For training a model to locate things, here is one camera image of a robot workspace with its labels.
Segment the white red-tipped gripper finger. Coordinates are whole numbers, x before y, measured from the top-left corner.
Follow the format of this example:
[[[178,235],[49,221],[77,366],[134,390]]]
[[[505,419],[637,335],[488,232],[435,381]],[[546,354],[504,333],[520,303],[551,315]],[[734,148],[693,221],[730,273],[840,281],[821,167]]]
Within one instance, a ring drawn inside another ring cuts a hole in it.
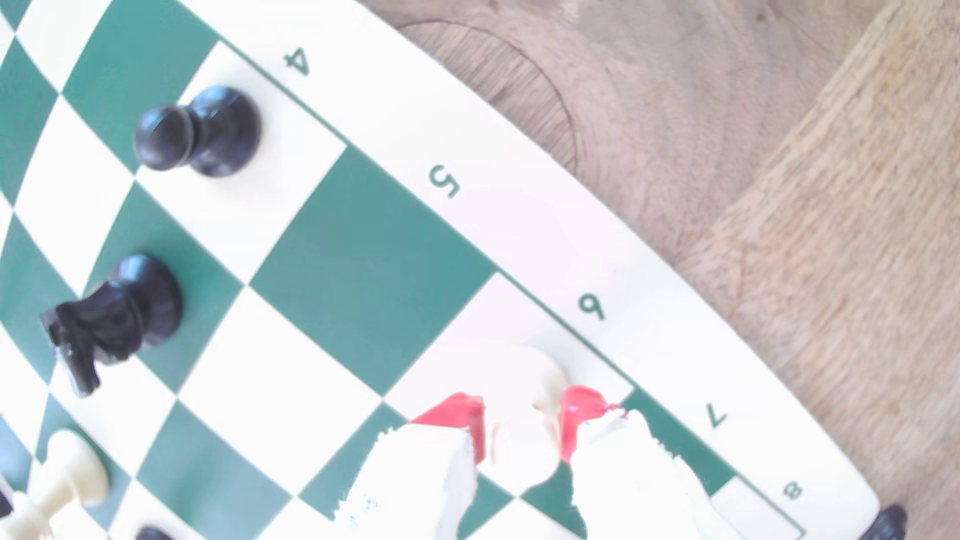
[[[561,394],[559,425],[571,503],[587,539],[742,539],[642,412],[570,385]]]
[[[335,512],[338,539],[457,539],[486,456],[485,402],[457,392],[381,433]]]

